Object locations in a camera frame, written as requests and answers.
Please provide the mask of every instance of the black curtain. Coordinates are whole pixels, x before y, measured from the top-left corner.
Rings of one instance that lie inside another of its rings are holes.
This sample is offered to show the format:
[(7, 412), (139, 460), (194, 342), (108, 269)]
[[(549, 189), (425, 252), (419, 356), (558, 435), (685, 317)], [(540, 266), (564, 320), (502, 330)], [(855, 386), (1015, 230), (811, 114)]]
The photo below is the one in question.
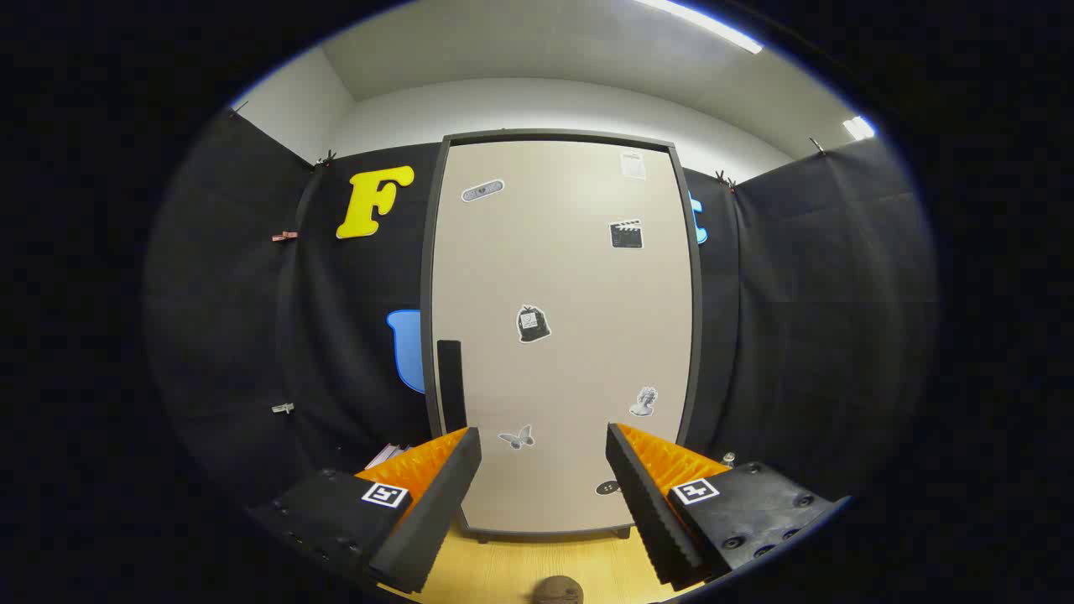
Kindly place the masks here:
[[(439, 143), (380, 149), (332, 160), (310, 198), (295, 243), (293, 330), (280, 351), (294, 380), (296, 420), (321, 466), (360, 471), (388, 443), (430, 440), (424, 394), (395, 368), (388, 314), (418, 310), (425, 207)], [(397, 186), (392, 208), (373, 210), (377, 231), (337, 239), (351, 198), (350, 178), (409, 166), (413, 183)]]
[(913, 184), (870, 139), (734, 198), (738, 347), (709, 456), (766, 461), (828, 499), (860, 492), (915, 412), (938, 319)]
[(721, 181), (684, 169), (686, 186), (701, 203), (697, 226), (708, 232), (698, 246), (701, 263), (701, 362), (686, 447), (702, 455), (712, 447), (735, 362), (739, 329), (739, 241), (735, 199)]
[[(317, 468), (427, 441), (395, 368), (393, 311), (420, 305), (439, 143), (315, 171), (242, 117), (212, 124), (158, 217), (145, 292), (179, 435), (246, 504)], [(339, 240), (350, 178), (409, 166), (375, 234)], [(684, 170), (703, 211), (703, 325), (686, 444), (771, 463), (829, 498), (892, 451), (934, 321), (931, 242), (902, 170), (863, 141), (742, 183)], [(273, 242), (275, 233), (297, 239)], [(290, 414), (271, 407), (292, 403)]]
[(252, 505), (311, 471), (276, 362), (277, 279), (310, 167), (241, 116), (190, 149), (157, 215), (145, 264), (154, 377), (206, 475)]

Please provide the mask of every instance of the paper note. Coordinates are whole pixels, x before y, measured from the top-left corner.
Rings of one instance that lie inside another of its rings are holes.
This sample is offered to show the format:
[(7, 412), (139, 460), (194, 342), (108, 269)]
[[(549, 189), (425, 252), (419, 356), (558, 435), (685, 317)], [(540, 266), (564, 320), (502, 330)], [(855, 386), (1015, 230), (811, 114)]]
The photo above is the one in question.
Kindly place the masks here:
[(645, 179), (645, 161), (640, 152), (622, 152), (619, 154), (619, 161), (624, 176)]

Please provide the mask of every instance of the white wall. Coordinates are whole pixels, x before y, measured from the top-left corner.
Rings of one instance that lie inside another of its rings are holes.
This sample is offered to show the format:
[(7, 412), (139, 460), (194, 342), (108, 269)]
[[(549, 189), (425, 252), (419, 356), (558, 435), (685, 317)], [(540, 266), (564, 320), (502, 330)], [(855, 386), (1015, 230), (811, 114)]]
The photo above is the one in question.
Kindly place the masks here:
[(692, 109), (566, 80), (489, 78), (398, 90), (354, 105), (328, 146), (340, 157), (499, 128), (599, 130), (674, 143), (684, 168), (737, 182), (788, 163), (775, 147)]
[(325, 156), (335, 127), (354, 107), (320, 46), (270, 74), (231, 107), (244, 102), (240, 115), (310, 163)]

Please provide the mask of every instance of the blue foam shape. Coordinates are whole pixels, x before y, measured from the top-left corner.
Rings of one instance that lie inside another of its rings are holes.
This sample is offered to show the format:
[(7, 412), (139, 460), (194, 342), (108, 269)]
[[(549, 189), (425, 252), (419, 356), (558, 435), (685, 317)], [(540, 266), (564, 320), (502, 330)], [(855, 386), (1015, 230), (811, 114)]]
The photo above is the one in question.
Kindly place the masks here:
[(425, 392), (425, 372), (421, 362), (421, 311), (388, 313), (388, 326), (395, 333), (395, 370), (411, 390)]
[(697, 215), (705, 211), (701, 210), (701, 202), (694, 199), (694, 193), (690, 191), (686, 191), (686, 193), (690, 196), (690, 206), (694, 210), (694, 231), (697, 234), (697, 243), (702, 244), (708, 241), (709, 231), (703, 227), (697, 226)]

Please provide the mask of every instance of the white door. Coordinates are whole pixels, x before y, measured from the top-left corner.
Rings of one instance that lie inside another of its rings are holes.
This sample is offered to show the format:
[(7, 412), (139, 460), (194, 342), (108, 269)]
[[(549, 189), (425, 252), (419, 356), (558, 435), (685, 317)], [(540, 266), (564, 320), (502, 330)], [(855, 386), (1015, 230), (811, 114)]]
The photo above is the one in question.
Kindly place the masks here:
[[(499, 190), (464, 199), (495, 182), (487, 191)], [(607, 423), (678, 435), (693, 328), (687, 224), (664, 152), (570, 141), (450, 148), (431, 333), (437, 388), (435, 342), (461, 342), (466, 420), (480, 429), (482, 461), (462, 506), (470, 529), (633, 523), (620, 492), (597, 492), (614, 479)]]

